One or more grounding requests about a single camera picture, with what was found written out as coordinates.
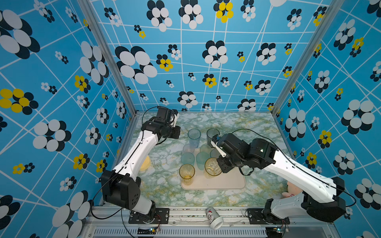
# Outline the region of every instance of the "pink plush toy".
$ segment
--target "pink plush toy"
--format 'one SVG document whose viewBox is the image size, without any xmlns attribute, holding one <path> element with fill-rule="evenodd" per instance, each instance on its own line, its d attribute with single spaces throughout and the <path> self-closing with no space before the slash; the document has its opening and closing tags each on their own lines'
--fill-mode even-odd
<svg viewBox="0 0 381 238">
<path fill-rule="evenodd" d="M 301 190 L 299 187 L 297 187 L 295 184 L 287 181 L 287 190 L 288 192 L 283 192 L 282 193 L 282 196 L 283 197 L 291 197 L 291 196 L 295 196 L 295 195 L 298 195 L 299 193 L 303 192 L 303 190 Z"/>
</svg>

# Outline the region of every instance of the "drinking glass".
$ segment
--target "drinking glass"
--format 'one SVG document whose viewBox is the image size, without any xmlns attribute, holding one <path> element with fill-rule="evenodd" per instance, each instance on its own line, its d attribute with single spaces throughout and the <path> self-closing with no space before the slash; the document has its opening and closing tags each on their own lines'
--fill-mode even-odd
<svg viewBox="0 0 381 238">
<path fill-rule="evenodd" d="M 201 132 L 198 129 L 190 129 L 188 131 L 189 144 L 193 148 L 197 148 L 200 143 Z"/>
<path fill-rule="evenodd" d="M 209 158 L 205 162 L 204 176 L 208 179 L 214 178 L 222 173 L 216 158 Z"/>
<path fill-rule="evenodd" d="M 194 147 L 191 146 L 190 144 L 186 144 L 184 145 L 184 147 L 182 148 L 182 153 L 187 153 L 187 152 L 190 152 L 190 153 L 193 153 L 194 152 Z"/>
<path fill-rule="evenodd" d="M 211 144 L 211 141 L 212 141 L 212 137 L 215 136 L 215 135 L 219 135 L 219 130 L 217 130 L 216 128 L 210 128 L 207 131 L 207 140 L 208 140 L 208 145 L 210 147 L 213 147 L 212 144 Z"/>
<path fill-rule="evenodd" d="M 210 146 L 208 146 L 208 145 L 202 145 L 200 147 L 200 152 L 206 152 L 206 153 L 210 154 L 211 150 L 212 150 L 212 148 L 210 148 Z"/>
<path fill-rule="evenodd" d="M 191 185 L 193 182 L 193 176 L 194 176 L 195 170 L 194 167 L 190 164 L 182 165 L 179 169 L 179 174 L 181 177 L 181 181 L 185 185 Z"/>
<path fill-rule="evenodd" d="M 183 164 L 194 164 L 194 155 L 191 152 L 185 152 L 184 154 L 181 155 L 181 162 Z"/>
<path fill-rule="evenodd" d="M 210 157 L 211 158 L 218 158 L 221 154 L 218 152 L 218 150 L 216 148 L 214 148 L 211 152 L 210 152 Z"/>
<path fill-rule="evenodd" d="M 200 152 L 196 156 L 197 167 L 199 170 L 204 170 L 205 162 L 209 159 L 209 154 L 206 152 Z"/>
</svg>

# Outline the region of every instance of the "marble tabletop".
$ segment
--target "marble tabletop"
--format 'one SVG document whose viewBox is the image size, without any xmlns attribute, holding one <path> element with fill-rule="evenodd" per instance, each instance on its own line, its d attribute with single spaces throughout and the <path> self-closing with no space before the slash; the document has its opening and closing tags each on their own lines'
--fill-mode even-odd
<svg viewBox="0 0 381 238">
<path fill-rule="evenodd" d="M 147 112 L 144 121 L 156 115 Z M 141 128 L 142 113 L 134 131 L 137 138 Z M 192 128 L 201 131 L 200 145 L 206 144 L 209 128 L 217 128 L 221 135 L 240 128 L 248 128 L 272 139 L 288 156 L 289 152 L 270 113 L 181 113 L 177 120 L 181 127 L 179 139 L 167 139 L 149 153 L 151 166 L 139 172 L 142 180 L 141 194 L 156 202 L 156 206 L 264 206 L 269 198 L 282 198 L 287 191 L 287 181 L 273 173 L 255 169 L 246 176 L 246 187 L 241 190 L 184 190 L 181 187 L 179 168 L 182 147 L 189 143 L 187 133 Z M 250 143 L 256 134 L 248 130 L 235 135 Z"/>
</svg>

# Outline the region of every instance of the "beige tray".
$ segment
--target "beige tray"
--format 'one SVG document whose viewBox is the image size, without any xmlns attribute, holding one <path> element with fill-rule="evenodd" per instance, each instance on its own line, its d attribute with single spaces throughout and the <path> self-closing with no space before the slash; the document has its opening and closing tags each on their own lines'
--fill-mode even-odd
<svg viewBox="0 0 381 238">
<path fill-rule="evenodd" d="M 200 152 L 200 149 L 195 149 L 194 157 Z M 228 173 L 221 173 L 215 178 L 207 179 L 204 176 L 204 171 L 199 170 L 197 167 L 196 159 L 194 161 L 195 175 L 192 178 L 191 185 L 185 185 L 181 182 L 181 187 L 185 190 L 206 190 L 206 189 L 244 189 L 246 187 L 245 177 L 240 173 L 239 169 L 235 167 Z"/>
</svg>

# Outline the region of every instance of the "blue patterned wallpaper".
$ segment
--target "blue patterned wallpaper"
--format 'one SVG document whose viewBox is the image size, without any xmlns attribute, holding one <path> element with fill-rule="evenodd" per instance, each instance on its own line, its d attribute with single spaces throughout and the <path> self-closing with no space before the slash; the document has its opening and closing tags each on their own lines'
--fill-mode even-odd
<svg viewBox="0 0 381 238">
<path fill-rule="evenodd" d="M 93 0 L 137 110 L 269 111 L 330 0 Z"/>
<path fill-rule="evenodd" d="M 77 237 L 131 114 L 76 1 L 2 1 L 0 45 L 0 237 Z"/>
<path fill-rule="evenodd" d="M 379 4 L 344 2 L 276 113 L 297 161 L 341 177 L 357 199 L 335 221 L 341 237 L 381 237 Z"/>
</svg>

